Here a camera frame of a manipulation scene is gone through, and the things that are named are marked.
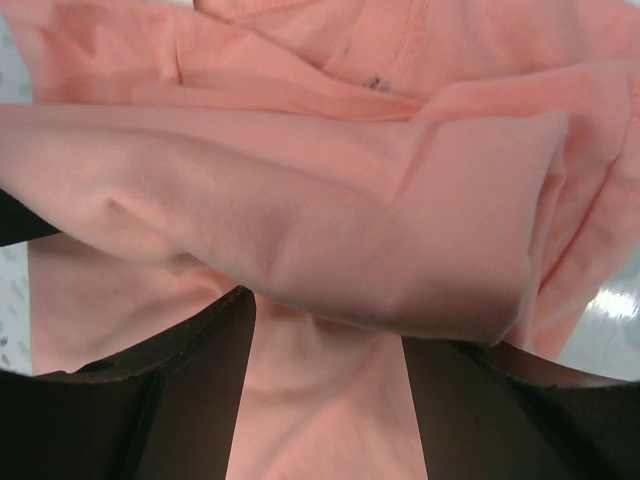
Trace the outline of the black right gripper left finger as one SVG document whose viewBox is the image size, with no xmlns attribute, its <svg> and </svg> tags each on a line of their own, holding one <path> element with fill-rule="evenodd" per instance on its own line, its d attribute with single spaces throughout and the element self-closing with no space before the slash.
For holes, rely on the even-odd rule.
<svg viewBox="0 0 640 480">
<path fill-rule="evenodd" d="M 255 315 L 239 287 L 76 372 L 3 372 L 2 477 L 224 478 Z"/>
</svg>

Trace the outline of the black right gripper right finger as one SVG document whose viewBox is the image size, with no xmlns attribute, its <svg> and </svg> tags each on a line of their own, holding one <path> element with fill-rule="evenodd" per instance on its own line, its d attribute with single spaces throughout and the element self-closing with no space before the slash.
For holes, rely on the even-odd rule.
<svg viewBox="0 0 640 480">
<path fill-rule="evenodd" d="M 402 344 L 429 478 L 638 478 L 638 382 L 506 342 Z"/>
</svg>

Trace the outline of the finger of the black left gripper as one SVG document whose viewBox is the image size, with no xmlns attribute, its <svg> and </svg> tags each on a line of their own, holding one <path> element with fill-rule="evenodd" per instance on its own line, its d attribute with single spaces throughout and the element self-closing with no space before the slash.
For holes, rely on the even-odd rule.
<svg viewBox="0 0 640 480">
<path fill-rule="evenodd" d="M 0 193 L 0 246 L 57 235 L 60 231 L 6 193 Z"/>
</svg>

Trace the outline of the salmon pink t shirt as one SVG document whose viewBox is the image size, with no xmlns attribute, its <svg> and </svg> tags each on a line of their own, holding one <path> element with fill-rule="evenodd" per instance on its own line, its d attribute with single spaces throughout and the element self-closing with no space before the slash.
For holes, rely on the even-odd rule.
<svg viewBox="0 0 640 480">
<path fill-rule="evenodd" d="M 426 479 L 401 339 L 556 357 L 639 247 L 625 1 L 5 1 L 32 362 L 256 293 L 232 479 Z"/>
</svg>

